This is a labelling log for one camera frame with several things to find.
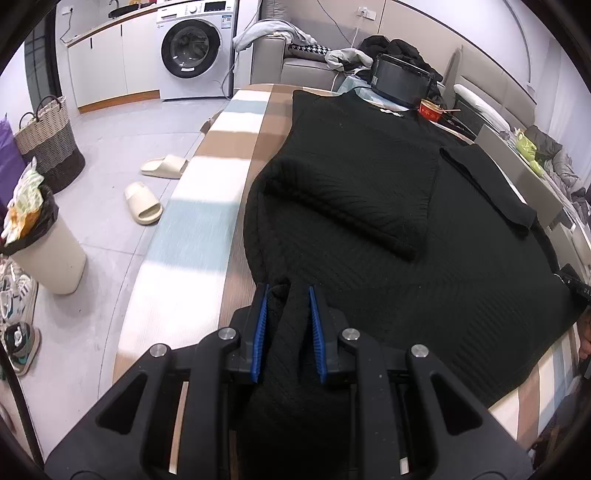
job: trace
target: sneaker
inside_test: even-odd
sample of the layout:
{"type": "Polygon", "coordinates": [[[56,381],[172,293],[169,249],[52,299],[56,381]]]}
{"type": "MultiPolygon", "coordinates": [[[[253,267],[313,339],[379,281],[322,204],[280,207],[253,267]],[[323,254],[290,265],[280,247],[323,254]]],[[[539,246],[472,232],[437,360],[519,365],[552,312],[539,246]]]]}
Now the sneaker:
{"type": "Polygon", "coordinates": [[[13,281],[16,281],[23,273],[23,269],[13,262],[10,257],[0,255],[0,278],[8,275],[13,281]]]}
{"type": "Polygon", "coordinates": [[[35,313],[38,283],[26,274],[16,280],[4,275],[0,282],[0,316],[8,325],[32,323],[35,313]]]}
{"type": "Polygon", "coordinates": [[[27,373],[37,354],[41,333],[28,323],[8,325],[4,332],[4,343],[14,371],[21,377],[27,373]]]}

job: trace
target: white slipper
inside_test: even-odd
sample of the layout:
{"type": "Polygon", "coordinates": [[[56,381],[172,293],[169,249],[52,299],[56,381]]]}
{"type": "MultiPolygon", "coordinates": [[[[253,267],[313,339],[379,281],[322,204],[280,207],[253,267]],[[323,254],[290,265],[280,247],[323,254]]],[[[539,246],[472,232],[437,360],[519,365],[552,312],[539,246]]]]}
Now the white slipper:
{"type": "Polygon", "coordinates": [[[156,158],[144,163],[142,165],[142,174],[163,179],[179,179],[188,164],[189,162],[184,158],[176,155],[166,155],[164,158],[156,158]]]}
{"type": "Polygon", "coordinates": [[[127,200],[131,216],[140,225],[154,223],[162,215],[162,204],[150,189],[140,181],[127,185],[125,200],[127,200]]]}

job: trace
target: bed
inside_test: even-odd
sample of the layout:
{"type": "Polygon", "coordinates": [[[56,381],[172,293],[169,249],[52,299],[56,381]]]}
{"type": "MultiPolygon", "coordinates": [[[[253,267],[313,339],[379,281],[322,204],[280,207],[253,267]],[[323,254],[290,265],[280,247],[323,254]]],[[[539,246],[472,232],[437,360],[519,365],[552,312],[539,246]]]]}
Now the bed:
{"type": "MultiPolygon", "coordinates": [[[[290,131],[295,89],[334,95],[306,87],[250,85],[237,92],[209,129],[139,270],[113,381],[151,345],[179,348],[197,343],[227,326],[236,309],[250,304],[255,285],[242,243],[246,196],[290,131]]],[[[573,325],[527,380],[490,408],[523,448],[532,446],[561,400],[576,390],[578,349],[573,325]]]]}

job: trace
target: wicker basket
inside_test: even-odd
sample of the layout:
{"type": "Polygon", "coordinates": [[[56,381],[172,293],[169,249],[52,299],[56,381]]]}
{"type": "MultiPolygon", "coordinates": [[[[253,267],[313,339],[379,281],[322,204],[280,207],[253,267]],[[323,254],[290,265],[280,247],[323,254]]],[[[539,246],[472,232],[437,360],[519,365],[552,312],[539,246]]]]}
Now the wicker basket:
{"type": "Polygon", "coordinates": [[[66,98],[45,97],[35,113],[27,112],[22,116],[18,127],[14,140],[25,163],[36,157],[37,171],[45,177],[48,187],[54,193],[65,189],[85,165],[74,139],[66,98]],[[52,98],[51,102],[42,106],[48,98],[52,98]],[[33,118],[21,127],[27,115],[33,118]]]}

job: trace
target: gray floor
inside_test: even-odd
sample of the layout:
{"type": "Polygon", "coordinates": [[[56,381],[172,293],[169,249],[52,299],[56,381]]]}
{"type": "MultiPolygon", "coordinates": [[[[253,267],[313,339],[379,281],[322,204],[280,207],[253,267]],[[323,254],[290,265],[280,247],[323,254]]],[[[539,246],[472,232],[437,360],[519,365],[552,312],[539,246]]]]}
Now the gray floor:
{"type": "MultiPolygon", "coordinates": [[[[111,385],[125,310],[157,228],[132,220],[124,188],[141,180],[165,208],[177,180],[144,177],[141,164],[168,153],[190,158],[202,139],[201,125],[226,103],[151,100],[75,120],[86,167],[56,200],[88,261],[73,294],[54,296],[40,288],[34,324],[41,348],[21,382],[45,456],[111,385]]],[[[163,294],[169,280],[162,279],[163,294]]],[[[0,388],[0,400],[3,394],[0,388]]]]}

